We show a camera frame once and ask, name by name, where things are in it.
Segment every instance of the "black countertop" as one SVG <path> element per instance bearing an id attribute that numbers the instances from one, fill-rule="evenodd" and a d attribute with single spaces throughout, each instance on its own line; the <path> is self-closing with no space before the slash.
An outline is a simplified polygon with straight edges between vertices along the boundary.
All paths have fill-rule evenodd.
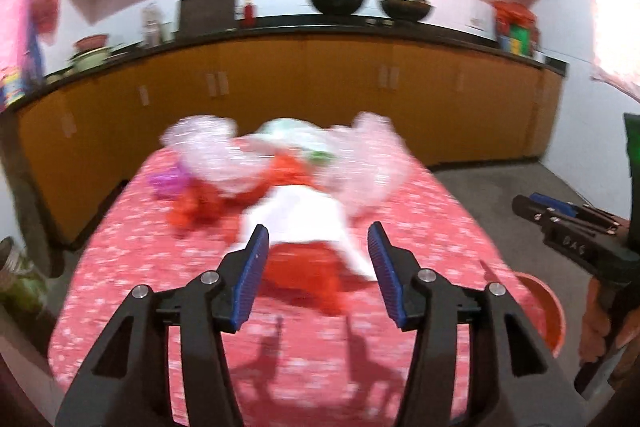
<path id="1" fill-rule="evenodd" d="M 515 62 L 520 62 L 521 64 L 526 64 L 533 68 L 548 69 L 554 73 L 560 74 L 561 76 L 566 76 L 568 67 L 567 63 L 554 58 L 547 57 L 546 63 L 543 64 L 533 60 L 532 58 L 514 55 L 502 51 L 498 47 L 498 43 L 491 39 L 431 24 L 394 22 L 387 18 L 365 17 L 361 15 L 351 15 L 347 17 L 329 17 L 325 15 L 278 15 L 272 17 L 258 17 L 255 19 L 255 26 L 252 28 L 230 29 L 188 38 L 183 38 L 178 33 L 176 40 L 173 42 L 168 42 L 167 44 L 162 44 L 154 48 L 137 48 L 135 51 L 132 51 L 123 57 L 116 58 L 107 64 L 103 64 L 97 68 L 92 68 L 91 70 L 82 71 L 81 73 L 71 74 L 52 84 L 47 84 L 46 86 L 37 88 L 24 97 L 16 100 L 14 103 L 9 105 L 6 110 L 19 110 L 60 87 L 68 86 L 68 84 L 77 82 L 83 78 L 123 67 L 130 62 L 140 60 L 142 58 L 152 57 L 154 55 L 190 46 L 213 44 L 215 42 L 231 39 L 290 34 L 363 35 L 439 44 L 508 58 L 509 60 L 514 60 Z"/>

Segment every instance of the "person's hand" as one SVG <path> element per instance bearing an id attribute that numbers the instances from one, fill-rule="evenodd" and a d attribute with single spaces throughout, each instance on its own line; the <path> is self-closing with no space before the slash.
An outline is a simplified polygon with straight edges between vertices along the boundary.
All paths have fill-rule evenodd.
<path id="1" fill-rule="evenodd" d="M 580 336 L 580 364 L 596 362 L 606 352 L 605 337 L 611 329 L 609 316 L 598 304 L 600 282 L 589 281 L 587 291 L 587 309 L 582 317 L 582 334 Z M 634 365 L 640 353 L 640 309 L 630 312 L 616 337 L 616 347 L 627 346 L 622 359 L 613 371 L 609 383 L 615 388 Z"/>

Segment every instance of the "table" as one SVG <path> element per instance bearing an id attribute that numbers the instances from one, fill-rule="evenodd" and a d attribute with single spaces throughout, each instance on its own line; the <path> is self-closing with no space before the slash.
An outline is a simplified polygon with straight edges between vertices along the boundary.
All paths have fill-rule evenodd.
<path id="1" fill-rule="evenodd" d="M 542 309 L 479 225 L 428 170 L 410 156 L 405 161 L 410 163 L 408 181 L 353 223 L 362 250 L 367 251 L 368 226 L 379 220 L 396 247 L 412 250 L 422 267 L 452 283 L 482 289 L 487 282 L 482 261 L 542 331 Z M 64 389 L 133 286 L 146 283 L 155 291 L 183 286 L 217 267 L 225 252 L 224 222 L 183 238 L 175 237 L 166 223 L 170 204 L 155 198 L 146 177 L 174 162 L 169 150 L 151 155 L 82 254 L 49 346 L 50 366 Z M 242 330 L 223 334 L 231 379 L 248 426 L 392 424 L 415 333 L 395 327 L 375 283 L 349 293 L 345 302 L 345 316 L 327 317 L 258 295 Z M 170 328 L 169 354 L 174 419 L 187 425 L 178 328 Z M 468 333 L 460 327 L 452 416 L 466 407 L 468 364 Z"/>

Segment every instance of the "orange bucket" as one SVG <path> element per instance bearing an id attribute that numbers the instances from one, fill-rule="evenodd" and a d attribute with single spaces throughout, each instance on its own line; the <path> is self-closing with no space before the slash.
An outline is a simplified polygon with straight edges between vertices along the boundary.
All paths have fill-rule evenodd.
<path id="1" fill-rule="evenodd" d="M 537 277 L 521 272 L 515 272 L 515 275 L 543 309 L 546 322 L 543 338 L 554 357 L 557 358 L 566 336 L 566 318 L 560 300 L 553 290 Z"/>

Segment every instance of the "bright window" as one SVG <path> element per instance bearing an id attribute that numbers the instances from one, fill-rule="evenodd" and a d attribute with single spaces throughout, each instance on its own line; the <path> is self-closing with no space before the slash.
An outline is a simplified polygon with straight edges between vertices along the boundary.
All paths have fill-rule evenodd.
<path id="1" fill-rule="evenodd" d="M 595 77 L 640 101 L 640 0 L 591 0 Z"/>

